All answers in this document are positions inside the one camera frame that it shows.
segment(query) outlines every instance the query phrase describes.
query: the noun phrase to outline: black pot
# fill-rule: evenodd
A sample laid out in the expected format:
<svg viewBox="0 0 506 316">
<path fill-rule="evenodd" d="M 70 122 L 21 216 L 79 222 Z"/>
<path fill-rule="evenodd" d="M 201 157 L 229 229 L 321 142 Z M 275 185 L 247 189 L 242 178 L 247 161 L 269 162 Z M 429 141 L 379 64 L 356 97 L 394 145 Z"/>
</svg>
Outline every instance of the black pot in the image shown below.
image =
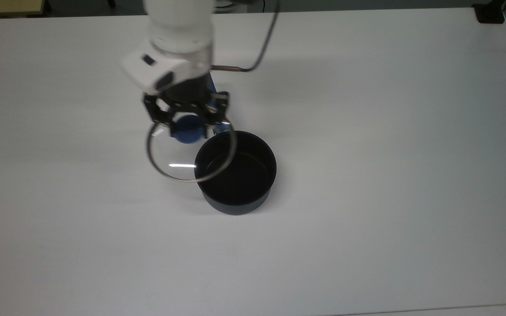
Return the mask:
<svg viewBox="0 0 506 316">
<path fill-rule="evenodd" d="M 237 151 L 231 164 L 218 176 L 199 183 L 208 203 L 230 215 L 246 214 L 261 206 L 277 174 L 277 161 L 269 145 L 251 133 L 236 133 Z M 229 132 L 204 143 L 195 159 L 196 178 L 211 174 L 224 163 L 229 144 Z"/>
</svg>

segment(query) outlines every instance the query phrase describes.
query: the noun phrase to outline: white tabletop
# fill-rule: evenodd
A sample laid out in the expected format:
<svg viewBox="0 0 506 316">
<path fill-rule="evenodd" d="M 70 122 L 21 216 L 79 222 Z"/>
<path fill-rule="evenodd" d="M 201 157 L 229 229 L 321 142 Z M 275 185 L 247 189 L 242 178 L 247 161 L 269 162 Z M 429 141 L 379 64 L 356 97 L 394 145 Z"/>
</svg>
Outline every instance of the white tabletop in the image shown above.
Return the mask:
<svg viewBox="0 0 506 316">
<path fill-rule="evenodd" d="M 215 16 L 248 66 L 269 14 Z M 506 304 L 506 24 L 283 14 L 217 72 L 278 174 L 229 216 L 145 158 L 146 17 L 0 20 L 0 316 L 319 316 Z"/>
</svg>

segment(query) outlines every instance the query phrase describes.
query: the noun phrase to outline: black clamp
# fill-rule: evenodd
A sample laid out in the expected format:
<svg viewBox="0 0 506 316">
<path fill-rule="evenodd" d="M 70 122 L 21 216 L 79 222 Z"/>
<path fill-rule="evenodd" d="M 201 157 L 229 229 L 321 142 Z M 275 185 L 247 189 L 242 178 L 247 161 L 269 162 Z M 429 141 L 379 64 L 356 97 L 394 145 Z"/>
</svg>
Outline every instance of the black clamp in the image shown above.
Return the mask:
<svg viewBox="0 0 506 316">
<path fill-rule="evenodd" d="M 157 104 L 158 99 L 169 106 L 167 111 L 161 110 Z M 229 108 L 229 93 L 211 93 L 209 102 L 180 102 L 169 98 L 165 93 L 155 96 L 145 93 L 142 101 L 152 122 L 169 126 L 170 134 L 173 136 L 175 133 L 173 118 L 178 112 L 194 113 L 203 120 L 206 126 L 222 124 Z"/>
</svg>

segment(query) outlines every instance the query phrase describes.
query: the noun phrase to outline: wire ring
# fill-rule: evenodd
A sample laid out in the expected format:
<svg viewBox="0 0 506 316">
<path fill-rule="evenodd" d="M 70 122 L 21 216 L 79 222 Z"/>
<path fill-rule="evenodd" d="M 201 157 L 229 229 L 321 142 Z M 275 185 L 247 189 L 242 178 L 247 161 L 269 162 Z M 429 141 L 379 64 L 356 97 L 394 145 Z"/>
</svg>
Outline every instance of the wire ring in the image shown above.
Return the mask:
<svg viewBox="0 0 506 316">
<path fill-rule="evenodd" d="M 164 176 L 168 179 L 177 181 L 177 182 L 183 182 L 183 183 L 195 183 L 196 182 L 196 183 L 198 183 L 198 182 L 204 182 L 204 181 L 214 178 L 215 176 L 221 174 L 229 166 L 229 164 L 231 164 L 231 162 L 233 161 L 233 157 L 235 156 L 235 152 L 237 151 L 237 133 L 235 132 L 235 130 L 233 130 L 233 124 L 230 122 L 230 120 L 227 117 L 225 118 L 225 121 L 229 123 L 229 154 L 228 154 L 225 162 L 215 172 L 208 174 L 206 176 L 203 176 L 201 178 L 198 178 L 198 179 L 179 179 L 179 178 L 175 178 L 174 176 L 170 176 L 165 171 L 163 171 L 161 168 L 159 168 L 159 166 L 155 162 L 155 159 L 153 159 L 151 144 L 152 144 L 152 140 L 153 140 L 153 133 L 155 132 L 155 130 L 157 129 L 159 124 L 161 124 L 161 122 L 155 122 L 151 126 L 151 128 L 149 128 L 149 132 L 148 132 L 147 140 L 146 140 L 146 152 L 147 152 L 149 162 L 155 168 L 155 170 L 157 170 L 157 172 L 159 172 L 162 176 Z"/>
</svg>

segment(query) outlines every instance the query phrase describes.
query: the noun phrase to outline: black cable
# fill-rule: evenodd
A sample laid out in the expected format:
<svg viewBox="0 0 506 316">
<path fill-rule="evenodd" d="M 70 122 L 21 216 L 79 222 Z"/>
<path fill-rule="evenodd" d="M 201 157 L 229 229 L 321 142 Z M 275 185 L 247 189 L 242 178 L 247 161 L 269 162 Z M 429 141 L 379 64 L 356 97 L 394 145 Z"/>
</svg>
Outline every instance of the black cable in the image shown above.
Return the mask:
<svg viewBox="0 0 506 316">
<path fill-rule="evenodd" d="M 263 44 L 263 48 L 261 48 L 261 52 L 259 53 L 259 57 L 250 68 L 241 68 L 237 66 L 218 66 L 212 65 L 211 70 L 223 70 L 225 72 L 251 72 L 255 70 L 259 64 L 261 64 L 261 60 L 265 56 L 265 52 L 269 47 L 269 42 L 271 41 L 271 37 L 273 35 L 273 30 L 275 29 L 275 25 L 277 24 L 278 14 L 281 12 L 281 0 L 277 0 L 277 6 L 275 6 L 275 14 L 273 14 L 273 21 L 271 22 L 271 26 L 269 27 L 269 31 L 267 32 L 267 37 L 265 38 L 265 43 Z"/>
</svg>

